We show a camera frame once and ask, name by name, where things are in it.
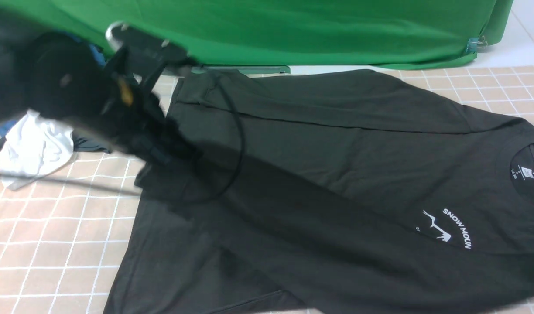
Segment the clothing pile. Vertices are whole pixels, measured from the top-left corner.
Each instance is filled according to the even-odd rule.
[[[69,36],[81,42],[80,38]],[[88,47],[95,61],[104,66],[104,56],[98,48],[92,44]],[[3,186],[11,190],[57,171],[71,159],[73,151],[111,153],[109,147],[78,135],[64,123],[44,119],[36,111],[1,125],[0,136],[0,172],[29,177],[3,177]]]

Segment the grout line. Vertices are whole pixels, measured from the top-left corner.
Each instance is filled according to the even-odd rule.
[[[64,196],[62,198],[57,197],[34,197],[34,198],[2,198],[0,201],[63,201],[64,199],[73,199],[73,198],[82,198],[87,197],[86,195],[70,195],[70,196]],[[110,198],[133,198],[133,199],[139,199],[139,196],[135,195],[126,195],[126,196],[94,196],[89,195],[88,198],[97,198],[97,199],[110,199]]]
[[[1,295],[0,298],[40,298],[40,297],[84,297],[90,296],[91,294],[23,294],[22,296],[18,295]],[[108,294],[95,294],[96,296],[107,296]]]
[[[130,161],[128,160],[127,161],[127,165],[126,165],[126,169],[123,173],[123,180],[122,180],[122,184],[120,185],[120,189],[123,189],[123,184],[125,183],[125,178],[126,178],[126,175],[127,175],[127,172],[129,171],[129,166],[130,166]],[[94,278],[94,282],[93,282],[93,287],[92,287],[92,290],[91,290],[91,298],[89,298],[89,303],[87,304],[87,313],[89,311],[89,308],[91,308],[91,304],[92,304],[92,300],[93,300],[93,297],[92,297],[92,294],[94,294],[94,290],[96,289],[96,283],[98,281],[98,275],[100,274],[100,269],[102,267],[102,262],[104,261],[104,255],[106,253],[106,248],[108,246],[108,241],[110,240],[110,235],[112,234],[112,225],[114,224],[114,218],[116,217],[116,212],[118,210],[118,205],[120,204],[120,199],[116,199],[116,205],[114,207],[114,212],[112,213],[112,219],[110,219],[110,226],[108,227],[108,235],[106,236],[106,242],[104,244],[104,249],[102,250],[102,254],[100,256],[100,262],[98,263],[98,269],[96,271],[96,277]]]
[[[71,163],[69,165],[69,170],[67,171],[67,177],[69,177],[72,169],[73,169],[73,163]],[[62,184],[62,190],[60,191],[60,196],[62,195],[64,189],[65,189],[65,183]],[[59,203],[59,201],[56,201],[56,203],[54,204],[54,207],[52,207],[52,211],[50,212],[50,216],[55,212],[56,208],[58,208],[58,203]],[[27,268],[27,271],[26,271],[26,275],[24,275],[24,280],[23,280],[23,282],[21,284],[21,290],[19,290],[19,297],[17,298],[17,301],[15,302],[15,305],[13,306],[13,310],[11,311],[11,314],[14,314],[14,312],[17,309],[17,306],[19,304],[19,301],[21,300],[21,295],[22,295],[22,292],[24,290],[24,284],[26,284],[26,281],[28,279],[28,275],[30,274],[30,270],[32,268],[32,264],[34,263],[34,259],[36,258],[36,253],[38,253],[38,248],[40,248],[40,241],[42,240],[42,237],[44,236],[44,232],[46,231],[46,227],[48,227],[48,223],[49,222],[50,222],[50,219],[47,219],[46,222],[44,223],[44,227],[42,227],[42,232],[40,233],[40,236],[38,237],[36,248],[34,249],[34,254],[32,254],[32,258],[31,258],[30,263],[28,265],[28,268]]]
[[[135,217],[115,217],[115,218],[81,218],[81,217],[48,217],[48,218],[4,218],[0,219],[0,222],[8,222],[8,221],[46,221],[46,220],[128,220],[128,219],[134,219]]]
[[[474,77],[471,77],[471,80],[472,80],[472,82],[475,84],[475,86],[477,86],[476,89],[478,89],[479,94],[482,96],[482,99],[484,99],[484,103],[486,103],[486,106],[488,107],[488,111],[490,111],[490,112],[492,113],[492,107],[490,107],[490,104],[489,104],[488,101],[486,100],[486,97],[484,97],[484,94],[482,94],[482,90],[480,89],[480,87],[478,87],[478,84],[476,83],[475,78],[474,78]]]
[[[516,106],[513,105],[513,102],[516,101],[515,99],[510,99],[510,96],[508,96],[508,93],[506,93],[506,90],[504,89],[504,87],[502,86],[502,84],[500,84],[500,81],[498,80],[498,78],[496,77],[496,74],[492,73],[492,77],[496,80],[496,82],[498,83],[498,85],[500,85],[500,88],[502,89],[502,92],[504,93],[504,95],[506,95],[506,97],[508,98],[508,101],[510,102],[510,104],[512,105],[513,109],[515,110],[516,112],[516,115],[518,117],[521,117],[521,114],[519,113],[519,111],[517,110]]]
[[[519,82],[521,82],[521,84],[523,85],[523,87],[525,88],[525,91],[527,91],[527,93],[531,96],[531,98],[533,98],[533,101],[534,101],[534,96],[531,94],[531,92],[529,91],[528,89],[528,86],[525,86],[525,84],[523,84],[523,80],[521,79],[521,77],[519,76],[519,74],[515,73],[515,76],[517,77],[517,80],[519,80]]]
[[[0,267],[0,270],[95,270],[97,268],[119,268],[119,265],[104,265],[104,266],[16,266],[16,267]]]
[[[33,185],[31,186],[31,190],[29,192],[29,195],[32,195],[32,193],[34,193],[34,190],[36,188],[36,182],[33,183]],[[26,209],[28,205],[28,201],[26,201],[21,209],[21,212],[19,213],[19,217],[21,217],[22,213],[24,212],[24,210]],[[3,247],[3,250],[2,250],[2,253],[0,255],[0,263],[1,263],[1,260],[3,259],[3,256],[5,255],[5,252],[7,251],[7,248],[9,247],[9,244],[11,242],[11,239],[13,238],[13,234],[15,232],[15,229],[17,229],[17,224],[18,224],[18,220],[15,221],[15,223],[13,224],[13,227],[11,228],[11,232],[7,238],[7,243],[5,244],[5,246]]]
[[[449,83],[451,84],[451,86],[453,87],[453,90],[455,91],[455,95],[457,95],[457,101],[458,102],[461,102],[461,96],[459,96],[459,93],[457,92],[457,90],[455,89],[455,85],[453,84],[453,80],[451,80],[451,77],[448,75],[447,76],[447,79],[449,80]]]
[[[107,177],[109,179],[125,179],[127,177],[135,177],[135,175],[128,175],[126,177],[115,177],[113,175],[97,174],[97,175],[90,175],[90,176],[87,176],[87,177],[72,177],[70,180],[71,181],[86,180],[86,179],[91,179],[92,177]]]
[[[475,83],[475,87],[454,87],[454,88],[435,88],[435,89],[429,89],[431,91],[452,91],[454,89],[456,89],[457,91],[463,91],[463,90],[467,90],[467,89],[498,89],[500,88],[499,86],[493,86],[493,87],[489,87],[489,86],[485,86],[485,87],[479,87],[478,84],[476,83],[475,79],[473,77],[472,78],[472,81]],[[504,88],[521,88],[521,87],[534,87],[534,85],[524,85],[523,82],[521,82],[521,85],[512,85],[512,86],[501,86],[501,87],[504,87]]]
[[[98,161],[98,165],[96,167],[96,169],[94,170],[94,174],[96,175],[98,173],[98,169],[100,168],[100,165],[102,164],[102,161],[104,159],[104,154],[102,154],[102,157],[100,159],[100,161]],[[87,197],[85,198],[85,203],[83,205],[83,209],[81,211],[81,214],[80,216],[83,217],[84,213],[85,213],[85,209],[87,208],[87,203],[88,203],[88,200],[89,200],[89,195],[91,194],[91,188],[89,187],[87,189]],[[73,241],[77,240],[77,235],[79,234],[79,229],[81,227],[81,221],[82,219],[79,220],[79,223],[77,223],[77,230],[75,231],[75,236],[73,237]],[[73,252],[73,247],[75,245],[72,245],[71,248],[69,249],[69,254],[67,255],[67,259],[65,260],[65,266],[67,267],[67,264],[69,263],[69,258],[71,257],[71,253]],[[56,290],[55,290],[55,296],[54,296],[54,299],[52,300],[52,304],[50,305],[50,309],[48,310],[48,314],[51,314],[52,312],[52,308],[54,308],[54,304],[56,302],[56,298],[58,296],[58,292],[59,292],[59,288],[60,288],[60,284],[62,283],[62,280],[63,280],[63,277],[65,276],[65,268],[64,270],[62,271],[62,275],[60,276],[59,280],[58,280],[58,286],[56,287]]]
[[[36,243],[44,243],[44,244],[101,244],[105,243],[105,240],[102,241],[22,241],[22,242],[11,242],[8,245],[25,245],[25,244],[36,244]],[[127,243],[129,240],[110,240],[108,241],[110,243]],[[0,245],[6,245],[7,242],[0,242]]]

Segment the t-shirt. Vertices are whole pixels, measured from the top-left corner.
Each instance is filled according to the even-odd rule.
[[[225,72],[220,82],[245,127],[243,171],[220,200],[171,210],[308,306],[469,314],[534,296],[534,127],[526,120],[371,70]],[[151,171],[163,183],[146,193],[221,187],[239,134],[219,86],[208,75],[185,78],[169,116],[205,159],[191,175]]]

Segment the green backdrop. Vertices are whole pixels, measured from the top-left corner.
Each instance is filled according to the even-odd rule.
[[[500,41],[513,0],[0,0],[107,47],[117,20],[217,65],[458,66]]]

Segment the t-shirt sleeve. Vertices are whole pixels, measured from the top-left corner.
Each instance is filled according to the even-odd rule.
[[[517,118],[463,106],[372,70],[251,79],[222,72],[219,82],[246,116],[334,127],[418,132],[472,133]],[[228,111],[209,75],[185,79],[177,101]]]

